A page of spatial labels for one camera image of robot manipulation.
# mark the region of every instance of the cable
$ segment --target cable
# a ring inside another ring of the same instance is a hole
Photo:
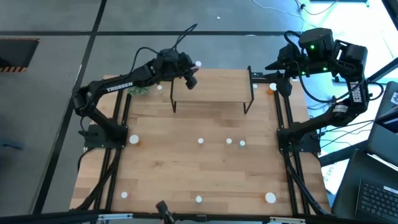
[[[86,133],[87,133],[87,131],[85,130],[85,127],[83,127],[83,119],[84,119],[85,117],[84,116],[82,116],[81,118],[80,118],[80,127],[81,127],[81,130],[83,131],[83,137],[85,138],[85,141],[87,140],[86,139]]]
[[[322,14],[322,13],[324,13],[324,12],[326,12],[327,10],[329,10],[332,6],[334,6],[337,2],[338,2],[338,0],[336,0],[334,3],[332,3],[329,7],[327,7],[325,10],[323,10],[322,12],[318,12],[318,13],[311,13],[311,12],[309,12],[306,8],[305,8],[305,4],[302,4],[299,0],[295,0],[297,3],[299,3],[300,4],[300,8],[301,9],[304,9],[308,14],[310,14],[310,15],[313,15],[313,16],[316,16],[316,15],[319,15],[319,14]]]
[[[354,125],[357,125],[357,124],[363,124],[363,123],[371,122],[371,121],[373,122],[374,120],[372,119],[372,120],[367,120],[367,121],[361,121],[361,122],[354,123],[354,124],[348,124],[348,125],[346,125],[346,126],[342,126],[342,127],[338,127],[338,128],[333,128],[332,130],[324,131],[323,133],[330,132],[330,131],[334,131],[334,130],[337,130],[337,129],[340,129],[340,128],[345,128],[345,127],[354,126]]]
[[[377,82],[369,82],[369,84],[376,84],[376,85],[378,85],[378,86],[381,88],[380,94],[379,94],[377,97],[375,97],[375,98],[373,98],[373,99],[370,99],[370,100],[377,100],[378,98],[380,98],[380,97],[383,95],[383,93],[384,93],[384,86],[383,86],[382,84],[380,84],[380,83],[377,83]]]
[[[301,32],[303,32],[304,27],[305,27],[306,24],[308,24],[308,25],[310,25],[310,26],[312,26],[312,27],[314,27],[314,28],[318,28],[316,25],[313,25],[313,24],[307,22],[307,21],[306,21],[302,16],[300,16],[300,15],[293,14],[293,13],[291,13],[291,12],[283,11],[283,10],[280,10],[280,9],[276,9],[276,8],[273,8],[273,7],[264,7],[264,6],[260,5],[256,0],[252,0],[252,1],[253,1],[254,4],[258,5],[259,7],[263,8],[263,9],[272,9],[272,10],[275,10],[275,11],[278,11],[278,12],[287,13],[287,14],[289,14],[289,15],[291,15],[291,16],[295,16],[295,17],[300,18],[301,20],[304,21],[304,24],[303,24],[303,26],[302,26],[302,28],[301,28]]]
[[[373,121],[371,121],[371,122],[369,122],[368,124],[365,124],[365,125],[363,125],[363,126],[357,128],[357,129],[355,129],[355,130],[353,130],[353,131],[350,131],[350,132],[348,132],[348,133],[346,133],[346,134],[344,134],[344,135],[342,135],[342,136],[340,136],[340,137],[338,137],[338,138],[336,138],[336,139],[334,139],[334,140],[332,140],[332,141],[329,142],[328,144],[326,144],[326,145],[324,145],[324,146],[321,146],[321,148],[326,147],[326,146],[330,145],[331,143],[335,142],[337,139],[342,138],[342,137],[346,136],[347,134],[351,134],[351,133],[353,133],[354,131],[357,131],[357,130],[359,130],[359,129],[361,129],[361,128],[363,128],[363,127],[365,127],[365,126],[367,126],[367,125],[369,125],[369,124],[371,124],[371,123],[373,123]]]
[[[89,153],[89,152],[90,152],[91,150],[93,150],[93,149],[94,149],[93,147],[88,148],[87,151],[85,151],[85,152],[79,157],[79,160],[78,160],[78,162],[77,162],[77,172],[79,172],[79,170],[80,170],[81,159],[82,159],[87,153]]]
[[[293,42],[287,37],[287,34],[293,34],[294,36],[296,36],[296,37],[298,37],[298,38],[300,38],[301,35],[298,34],[298,33],[296,33],[296,32],[294,32],[294,31],[291,31],[291,30],[288,30],[288,31],[286,31],[286,32],[284,33],[285,40],[286,40],[290,45],[292,45],[292,46],[294,47],[294,49],[296,50],[296,52],[297,52],[298,54],[300,54],[299,47],[298,47],[295,43],[293,43]]]
[[[282,152],[279,151],[279,153],[283,156],[284,154]],[[293,152],[292,154],[289,156],[289,158],[291,158],[293,156]]]
[[[330,143],[329,144],[331,144],[331,143],[338,143],[338,144],[349,144],[349,146],[351,146],[351,147],[353,147],[354,149],[355,149],[355,147],[353,146],[353,145],[351,145],[350,143],[348,143],[348,142],[338,142],[338,141],[334,141],[334,140],[329,140],[329,139],[320,139],[320,141],[330,141]]]
[[[192,31],[196,28],[196,26],[198,26],[198,24],[194,24],[194,25],[190,26],[188,29],[186,29],[186,30],[184,30],[184,31],[192,32]],[[163,56],[164,56],[164,55],[167,55],[167,54],[170,53],[172,50],[177,50],[177,45],[178,45],[186,36],[187,36],[187,34],[180,35],[180,36],[177,38],[177,41],[175,42],[175,44],[173,45],[173,47],[171,47],[170,50],[169,50],[168,52],[164,53]],[[140,49],[137,50],[136,55],[134,56],[134,60],[133,60],[133,62],[132,62],[132,66],[131,66],[131,69],[130,69],[130,72],[129,72],[129,73],[132,73],[132,71],[134,70],[134,67],[136,66],[136,60],[137,60],[138,53],[139,53],[142,49],[147,49],[147,50],[150,50],[151,52],[155,53],[156,55],[160,55],[159,52],[157,52],[156,50],[154,50],[154,49],[152,49],[152,48],[150,48],[150,47],[141,47]]]
[[[192,32],[197,26],[198,26],[198,24],[194,24],[194,25],[190,26],[188,29],[186,29],[186,30],[184,30],[184,31],[185,31],[185,32]],[[173,46],[168,52],[166,52],[165,55],[167,55],[167,54],[168,54],[169,52],[171,52],[173,49],[174,49],[174,50],[177,50],[177,45],[178,45],[186,36],[187,36],[187,34],[185,34],[185,35],[180,35],[180,36],[177,38],[177,41],[175,42],[174,46]]]
[[[312,107],[307,107],[307,109],[308,110],[320,110],[320,109],[322,109],[322,108],[324,108],[324,107],[326,107],[326,106],[328,106],[328,109],[329,109],[329,107],[330,107],[330,104],[328,103],[328,104],[326,104],[325,106],[320,106],[320,107],[318,107],[318,108],[312,108]]]
[[[301,71],[300,71],[300,65],[298,62],[293,61],[294,63],[296,63],[297,68],[298,68],[298,78],[300,79],[300,83],[301,86],[303,87],[304,92],[313,100],[320,102],[320,103],[334,103],[338,100],[343,99],[344,97],[350,95],[355,89],[357,89],[357,87],[359,87],[360,85],[362,85],[362,83],[365,82],[366,79],[362,80],[361,82],[359,82],[358,84],[356,84],[352,89],[350,89],[350,91],[346,92],[345,94],[343,94],[341,97],[338,98],[334,98],[333,100],[319,100],[318,98],[315,98],[313,95],[311,95],[310,92],[308,92],[308,90],[306,89],[304,82],[303,82],[303,78],[301,77]]]
[[[327,129],[326,129],[326,132],[344,132],[344,133],[348,133],[348,134],[360,134],[361,132],[363,132],[363,131],[371,131],[372,129],[366,129],[366,130],[362,130],[362,131],[359,131],[358,133],[350,133],[349,131],[343,131],[343,130],[340,130],[340,131],[328,131]]]
[[[134,70],[134,66],[136,66],[136,60],[137,60],[138,53],[139,53],[142,49],[150,50],[151,52],[153,52],[153,53],[155,53],[155,54],[157,54],[157,55],[160,54],[159,52],[157,52],[156,50],[154,50],[154,49],[152,49],[152,48],[150,48],[150,47],[140,47],[140,48],[137,50],[136,55],[134,56],[134,60],[132,61],[132,66],[131,66],[131,69],[130,69],[130,72],[129,72],[129,73],[132,73],[132,71]]]

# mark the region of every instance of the table leg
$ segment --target table leg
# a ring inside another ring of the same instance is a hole
[[[173,107],[173,112],[175,113],[175,110],[177,109],[177,102],[172,100],[172,107]]]
[[[253,103],[253,101],[254,101],[254,99],[250,101],[250,104],[249,104],[248,108],[246,108],[246,103],[243,103],[243,111],[244,111],[244,114],[247,114],[247,113],[248,113],[248,111],[249,111],[249,109],[250,109],[250,106],[251,106],[251,103]]]

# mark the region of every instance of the laptop keyboard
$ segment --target laptop keyboard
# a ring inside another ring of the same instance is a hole
[[[390,222],[398,222],[398,194],[362,181],[359,209]]]

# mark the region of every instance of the laptop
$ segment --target laptop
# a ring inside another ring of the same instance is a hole
[[[369,136],[368,152],[398,165],[397,133],[398,83],[389,82]],[[362,179],[355,219],[398,224],[398,188],[377,180]]]

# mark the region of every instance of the white cable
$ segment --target white cable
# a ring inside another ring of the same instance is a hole
[[[264,7],[264,6],[260,5],[256,0],[252,0],[252,1],[253,1],[254,4],[258,5],[259,7],[263,8],[263,9],[272,9],[272,10],[275,10],[275,11],[278,11],[278,12],[287,13],[287,14],[289,14],[289,15],[291,15],[291,16],[295,16],[295,17],[300,18],[301,20],[304,21],[303,27],[301,28],[301,32],[303,32],[304,27],[305,27],[305,25],[307,25],[307,24],[310,25],[310,26],[312,26],[312,27],[318,28],[317,26],[315,26],[315,25],[313,25],[313,24],[307,22],[307,21],[306,21],[302,16],[300,16],[300,15],[293,14],[293,13],[291,13],[291,12],[287,12],[287,11],[283,11],[283,10],[279,10],[279,9],[276,9],[276,8],[273,8],[273,7]]]

